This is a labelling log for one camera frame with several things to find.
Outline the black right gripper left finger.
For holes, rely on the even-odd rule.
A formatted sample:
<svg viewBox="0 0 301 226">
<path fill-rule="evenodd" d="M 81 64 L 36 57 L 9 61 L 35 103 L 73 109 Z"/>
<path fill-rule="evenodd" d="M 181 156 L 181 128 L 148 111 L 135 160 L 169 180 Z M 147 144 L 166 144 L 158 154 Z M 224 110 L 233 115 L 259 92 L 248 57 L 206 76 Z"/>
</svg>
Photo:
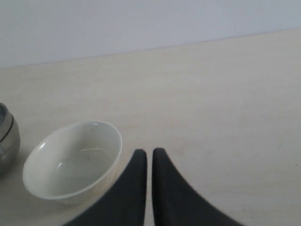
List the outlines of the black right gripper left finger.
<svg viewBox="0 0 301 226">
<path fill-rule="evenodd" d="M 147 190 L 147 155 L 136 149 L 113 186 L 67 226 L 142 226 Z"/>
</svg>

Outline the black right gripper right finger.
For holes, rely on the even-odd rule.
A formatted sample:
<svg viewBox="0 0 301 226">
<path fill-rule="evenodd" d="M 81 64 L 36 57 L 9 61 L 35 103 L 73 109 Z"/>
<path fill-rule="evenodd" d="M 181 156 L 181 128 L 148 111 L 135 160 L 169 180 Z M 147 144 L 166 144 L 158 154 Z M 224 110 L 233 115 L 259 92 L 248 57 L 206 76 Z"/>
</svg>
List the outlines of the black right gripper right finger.
<svg viewBox="0 0 301 226">
<path fill-rule="evenodd" d="M 152 156 L 152 206 L 156 226 L 240 226 L 182 177 L 164 148 Z"/>
</svg>

